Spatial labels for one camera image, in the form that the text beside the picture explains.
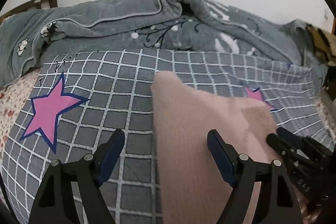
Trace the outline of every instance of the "gray checkered cloth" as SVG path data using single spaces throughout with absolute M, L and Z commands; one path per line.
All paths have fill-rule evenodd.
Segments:
M 110 179 L 100 188 L 106 204 L 116 224 L 162 222 L 150 90 L 160 70 L 173 71 L 185 84 L 220 96 L 242 97 L 245 86 L 260 88 L 277 109 L 274 119 L 279 126 L 333 149 L 314 106 L 308 68 L 229 53 L 156 49 L 58 56 L 45 63 L 30 98 L 48 94 L 64 71 L 64 91 L 90 100 L 60 116 L 56 155 L 40 134 L 19 141 L 33 115 L 30 100 L 21 110 L 5 147 L 2 170 L 21 223 L 28 222 L 49 163 L 79 160 L 106 142 L 115 128 L 124 129 L 126 145 Z M 81 223 L 87 223 L 76 183 L 73 194 Z

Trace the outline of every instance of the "beige cloth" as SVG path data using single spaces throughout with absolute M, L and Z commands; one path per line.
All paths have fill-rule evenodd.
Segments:
M 278 159 L 265 138 L 276 124 L 267 106 L 249 98 L 225 98 L 184 85 L 172 72 L 152 84 L 154 129 L 165 224 L 214 224 L 231 194 L 207 148 L 216 129 L 226 143 L 254 161 Z M 260 184 L 244 223 L 251 223 Z

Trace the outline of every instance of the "gray-green fleece blanket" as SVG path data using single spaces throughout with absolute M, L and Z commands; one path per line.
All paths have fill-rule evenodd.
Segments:
M 311 41 L 299 39 L 303 54 L 292 31 L 213 0 L 99 0 L 32 10 L 0 25 L 0 87 L 61 54 L 164 48 L 232 52 L 311 66 L 318 91 L 327 69 L 314 57 L 306 62 Z

